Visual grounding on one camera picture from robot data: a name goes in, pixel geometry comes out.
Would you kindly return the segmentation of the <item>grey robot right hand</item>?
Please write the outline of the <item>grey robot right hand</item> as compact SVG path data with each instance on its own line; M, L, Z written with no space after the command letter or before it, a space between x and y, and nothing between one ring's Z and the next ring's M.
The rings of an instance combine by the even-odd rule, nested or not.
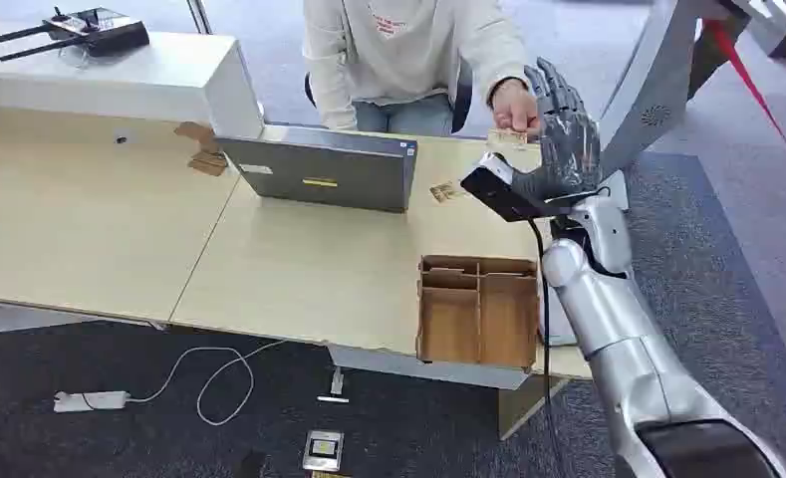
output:
M525 73L538 100L541 164L515 172L512 189L531 201L597 192L603 179L600 135L578 91L543 57Z

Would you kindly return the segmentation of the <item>person's left hand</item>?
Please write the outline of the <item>person's left hand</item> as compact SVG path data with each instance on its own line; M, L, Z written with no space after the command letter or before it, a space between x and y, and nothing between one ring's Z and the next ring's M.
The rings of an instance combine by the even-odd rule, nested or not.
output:
M540 130L537 100L527 85L517 78L506 78L492 90L489 98L495 126L536 134Z

